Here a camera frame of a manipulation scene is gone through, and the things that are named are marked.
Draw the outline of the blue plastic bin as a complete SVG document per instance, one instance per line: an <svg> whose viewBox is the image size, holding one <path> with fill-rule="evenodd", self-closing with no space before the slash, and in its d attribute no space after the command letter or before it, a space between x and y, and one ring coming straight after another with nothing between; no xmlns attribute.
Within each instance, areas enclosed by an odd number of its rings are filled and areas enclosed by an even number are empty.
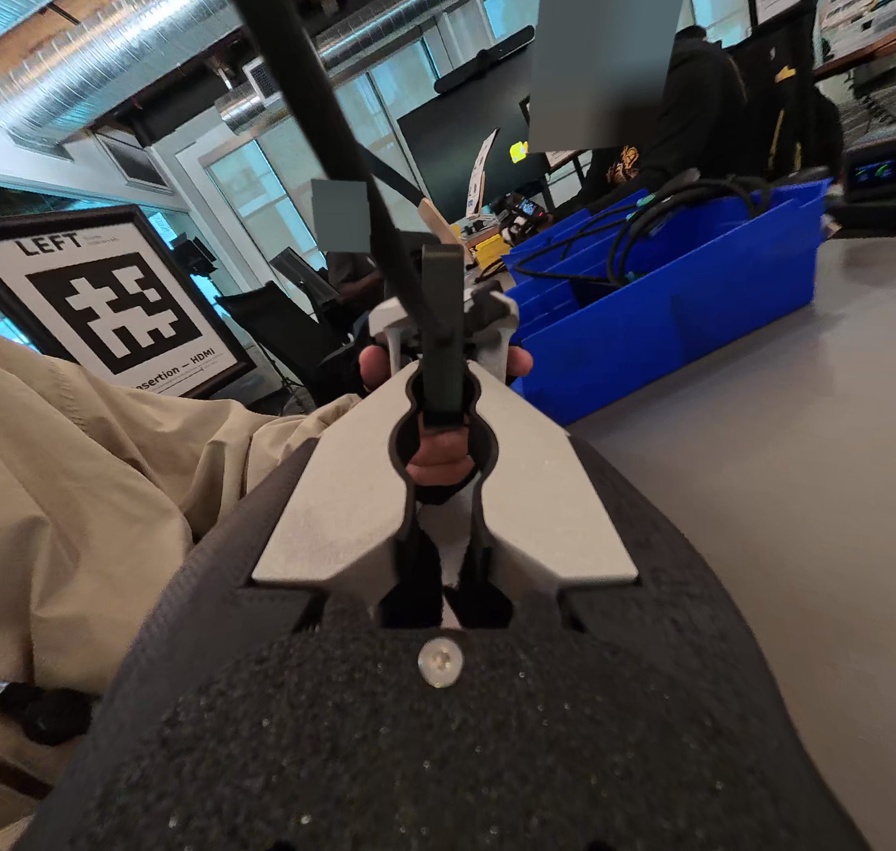
<svg viewBox="0 0 896 851"><path fill-rule="evenodd" d="M521 396L567 426L812 303L831 180L773 189L750 218L740 197L689 207L634 243L623 287L605 278L612 234L522 274L508 255L516 339L534 356Z"/></svg>

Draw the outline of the white printed sign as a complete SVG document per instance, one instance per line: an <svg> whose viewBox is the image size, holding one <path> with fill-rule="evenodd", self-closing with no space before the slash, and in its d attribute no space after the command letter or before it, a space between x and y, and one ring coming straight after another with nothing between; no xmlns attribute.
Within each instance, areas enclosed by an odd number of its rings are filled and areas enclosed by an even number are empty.
<svg viewBox="0 0 896 851"><path fill-rule="evenodd" d="M487 158L496 142L500 128L494 128L485 140L482 141L476 154L471 174L469 175L469 184L466 199L465 218L475 218L480 212L484 203L486 188L486 164Z"/></svg>

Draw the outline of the person's left hand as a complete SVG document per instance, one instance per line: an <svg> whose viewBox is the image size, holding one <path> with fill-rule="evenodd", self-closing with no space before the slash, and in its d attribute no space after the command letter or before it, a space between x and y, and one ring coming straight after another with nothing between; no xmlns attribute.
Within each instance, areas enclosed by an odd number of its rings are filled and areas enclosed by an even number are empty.
<svg viewBox="0 0 896 851"><path fill-rule="evenodd" d="M369 345L359 354L358 368L364 391L370 395L391 379L387 349ZM420 444L406 465L413 482L422 487L449 487L461 484L475 470L469 454L469 417L450 428L427 426L418 414Z"/></svg>

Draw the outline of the black power station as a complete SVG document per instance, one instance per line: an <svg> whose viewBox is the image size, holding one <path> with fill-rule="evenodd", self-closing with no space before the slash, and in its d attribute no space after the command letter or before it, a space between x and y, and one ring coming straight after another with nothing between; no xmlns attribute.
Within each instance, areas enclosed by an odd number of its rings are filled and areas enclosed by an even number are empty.
<svg viewBox="0 0 896 851"><path fill-rule="evenodd" d="M895 139L877 140L845 151L843 196L849 204L895 198Z"/></svg>

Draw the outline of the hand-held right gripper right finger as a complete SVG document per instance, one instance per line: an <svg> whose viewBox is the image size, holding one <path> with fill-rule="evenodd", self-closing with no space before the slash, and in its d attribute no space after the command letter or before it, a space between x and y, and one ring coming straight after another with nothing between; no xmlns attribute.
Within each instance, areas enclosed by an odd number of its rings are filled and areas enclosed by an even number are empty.
<svg viewBox="0 0 896 851"><path fill-rule="evenodd" d="M503 627L530 594L627 587L639 572L568 432L470 362L474 480L446 504L452 627Z"/></svg>

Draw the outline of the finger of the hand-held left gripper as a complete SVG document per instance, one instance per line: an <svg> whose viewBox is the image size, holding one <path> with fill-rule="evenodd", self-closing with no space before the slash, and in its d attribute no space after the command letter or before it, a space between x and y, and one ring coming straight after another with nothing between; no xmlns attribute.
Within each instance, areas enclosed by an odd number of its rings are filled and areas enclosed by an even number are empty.
<svg viewBox="0 0 896 851"><path fill-rule="evenodd" d="M519 306L501 285L475 285L464 292L465 354L498 380L509 381L508 351L519 326Z"/></svg>
<svg viewBox="0 0 896 851"><path fill-rule="evenodd" d="M419 360L420 329L397 297L374 308L369 313L367 327L372 340L387 354L389 378Z"/></svg>

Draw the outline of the large black display screen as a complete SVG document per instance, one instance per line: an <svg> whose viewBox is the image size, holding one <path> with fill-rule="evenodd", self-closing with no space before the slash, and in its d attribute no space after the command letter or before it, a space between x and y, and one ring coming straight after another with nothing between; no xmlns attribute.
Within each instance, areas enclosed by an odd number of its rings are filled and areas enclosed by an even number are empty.
<svg viewBox="0 0 896 851"><path fill-rule="evenodd" d="M548 166L543 153L519 162L511 148L528 142L521 103L531 93L532 54L516 51L481 77L473 77L399 118L399 130L429 197L449 223L466 214L468 186L483 142L497 130L485 163L483 203L511 192L543 193Z"/></svg>

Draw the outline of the silver ventilation duct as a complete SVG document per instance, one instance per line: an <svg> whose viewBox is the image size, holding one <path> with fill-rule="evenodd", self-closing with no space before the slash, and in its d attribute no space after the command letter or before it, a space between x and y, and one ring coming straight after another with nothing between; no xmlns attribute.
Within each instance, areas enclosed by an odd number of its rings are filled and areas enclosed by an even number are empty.
<svg viewBox="0 0 896 851"><path fill-rule="evenodd" d="M315 38L324 68L354 66L463 0L374 0ZM229 0L124 0L2 75L2 129L51 149L240 25Z"/></svg>

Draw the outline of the black folding chair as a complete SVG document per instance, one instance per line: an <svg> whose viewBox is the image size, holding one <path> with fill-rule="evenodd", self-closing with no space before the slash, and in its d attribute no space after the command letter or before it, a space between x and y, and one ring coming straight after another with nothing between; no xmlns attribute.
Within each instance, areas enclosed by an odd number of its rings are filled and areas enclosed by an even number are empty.
<svg viewBox="0 0 896 851"><path fill-rule="evenodd" d="M218 306L298 379L318 407L361 395L357 350L347 335L300 309L274 283L218 297Z"/></svg>

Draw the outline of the black video bar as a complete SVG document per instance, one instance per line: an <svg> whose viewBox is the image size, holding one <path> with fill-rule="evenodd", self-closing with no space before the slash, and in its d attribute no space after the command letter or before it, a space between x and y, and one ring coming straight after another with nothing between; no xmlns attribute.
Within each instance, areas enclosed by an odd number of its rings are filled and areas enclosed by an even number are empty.
<svg viewBox="0 0 896 851"><path fill-rule="evenodd" d="M434 83L434 92L436 95L445 95L472 79L485 76L502 61L526 49L534 37L535 27L528 25L492 47L480 50L471 60L439 78Z"/></svg>

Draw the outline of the wooden laptop stand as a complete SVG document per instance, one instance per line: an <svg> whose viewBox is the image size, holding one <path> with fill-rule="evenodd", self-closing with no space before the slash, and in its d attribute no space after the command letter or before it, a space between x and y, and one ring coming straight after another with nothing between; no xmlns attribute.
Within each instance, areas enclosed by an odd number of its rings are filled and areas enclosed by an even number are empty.
<svg viewBox="0 0 896 851"><path fill-rule="evenodd" d="M453 229L453 227L445 220L442 214L435 207L434 203L427 197L423 197L417 207L418 215L427 229L435 236L442 245L460 245L464 247L464 241Z"/></svg>

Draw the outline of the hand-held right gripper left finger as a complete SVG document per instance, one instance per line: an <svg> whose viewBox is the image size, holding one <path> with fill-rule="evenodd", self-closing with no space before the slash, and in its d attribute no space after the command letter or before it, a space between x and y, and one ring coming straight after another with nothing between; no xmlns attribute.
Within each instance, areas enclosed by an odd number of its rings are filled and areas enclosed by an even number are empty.
<svg viewBox="0 0 896 851"><path fill-rule="evenodd" d="M402 612L417 607L420 621L442 626L441 577L409 599L420 532L397 437L405 422L417 428L418 371L408 364L325 429L254 567L255 584L350 596L375 611L403 586L392 599Z"/></svg>

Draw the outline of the black yellow-print jacket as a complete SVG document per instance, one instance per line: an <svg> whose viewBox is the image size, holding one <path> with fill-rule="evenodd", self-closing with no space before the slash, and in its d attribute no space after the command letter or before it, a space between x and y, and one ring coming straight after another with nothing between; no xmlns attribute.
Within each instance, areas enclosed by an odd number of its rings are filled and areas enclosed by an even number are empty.
<svg viewBox="0 0 896 851"><path fill-rule="evenodd" d="M743 42L732 56L747 95L739 173L771 182L824 170L838 179L844 152L840 111L814 82L811 48L778 36Z"/></svg>

